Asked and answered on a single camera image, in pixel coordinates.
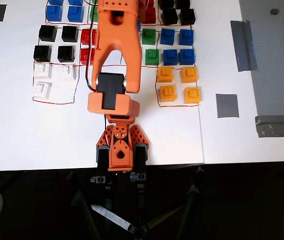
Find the white table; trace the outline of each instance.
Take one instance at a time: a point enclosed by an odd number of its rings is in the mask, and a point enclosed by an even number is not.
[[[0,171],[95,167],[104,118],[87,110],[84,68],[74,104],[32,101],[32,57],[46,0],[0,4],[7,4],[0,22]],[[194,0],[191,7],[202,102],[159,108],[156,69],[142,68],[141,90],[132,98],[141,104],[136,123],[150,142],[147,164],[284,161],[284,138],[258,138],[251,74],[237,70],[230,21],[242,19],[239,1]],[[217,118],[216,94],[237,94],[240,117]]]

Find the lego block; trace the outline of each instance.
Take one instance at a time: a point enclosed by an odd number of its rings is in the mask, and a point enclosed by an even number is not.
[[[90,21],[92,22],[92,17],[93,17],[93,7],[91,6],[90,10]],[[94,9],[94,23],[97,23],[99,21],[99,15],[98,15],[98,6],[95,7]]]
[[[46,19],[49,22],[61,22],[62,21],[62,7],[49,5],[46,7]]]
[[[154,7],[154,0],[145,0],[145,8],[153,8]]]
[[[174,7],[174,0],[158,0],[158,4],[162,10],[172,9]]]
[[[194,41],[194,31],[181,29],[178,44],[184,46],[192,46],[193,41]]]
[[[198,104],[201,101],[200,88],[187,87],[184,89],[184,103]]]
[[[36,82],[33,86],[33,97],[40,99],[49,99],[51,84],[45,82]]]
[[[142,30],[142,44],[155,45],[156,44],[156,30],[144,28]]]
[[[60,63],[72,63],[75,59],[73,46],[59,46],[57,50],[57,59]]]
[[[145,50],[145,65],[159,65],[159,50],[146,49]]]
[[[78,29],[76,26],[63,26],[62,40],[67,43],[76,43],[78,41]]]
[[[155,7],[148,7],[145,10],[145,20],[144,24],[155,24],[157,22],[156,16],[156,8]]]
[[[175,8],[167,9],[162,11],[162,19],[164,25],[172,25],[178,23],[178,15]]]
[[[91,58],[90,58],[90,65],[93,64],[94,53],[95,53],[95,48],[92,48],[92,50],[91,50]],[[82,48],[81,49],[81,54],[80,54],[81,64],[83,64],[83,65],[87,64],[88,55],[89,55],[89,48]]]
[[[273,9],[271,9],[270,14],[271,15],[278,15],[279,12],[280,12],[279,9],[273,8]]]
[[[48,0],[48,3],[51,5],[59,5],[62,6],[63,5],[63,1],[64,0]]]
[[[196,83],[198,80],[198,71],[195,66],[182,67],[181,69],[182,83]]]
[[[34,77],[41,79],[51,79],[52,66],[49,63],[35,63]]]
[[[41,25],[38,37],[44,42],[55,42],[57,31],[55,26]]]
[[[180,11],[180,21],[181,25],[193,25],[196,21],[194,9],[182,9]]]
[[[161,103],[174,102],[177,99],[176,88],[173,85],[160,86]]]
[[[174,37],[174,29],[162,28],[160,44],[172,46],[174,44]]]
[[[189,9],[190,0],[175,0],[176,9]]]
[[[173,69],[170,66],[159,66],[157,69],[158,83],[172,83],[173,81]]]
[[[180,65],[193,65],[196,62],[196,56],[193,49],[181,49],[179,57]]]
[[[76,74],[73,65],[61,65],[59,66],[58,73],[61,78],[67,80],[75,80]]]
[[[91,31],[90,29],[83,29],[81,33],[81,43],[83,45],[89,45],[89,38],[90,38]],[[92,30],[92,46],[96,44],[96,34],[97,30]]]
[[[83,5],[83,0],[68,0],[68,3],[70,5],[82,6]]]
[[[163,50],[164,66],[175,66],[178,65],[178,62],[179,62],[178,50],[176,49]]]
[[[33,58],[37,62],[50,62],[51,52],[50,46],[35,46]]]
[[[69,6],[67,18],[70,22],[73,23],[82,23],[83,22],[84,10],[82,6]]]

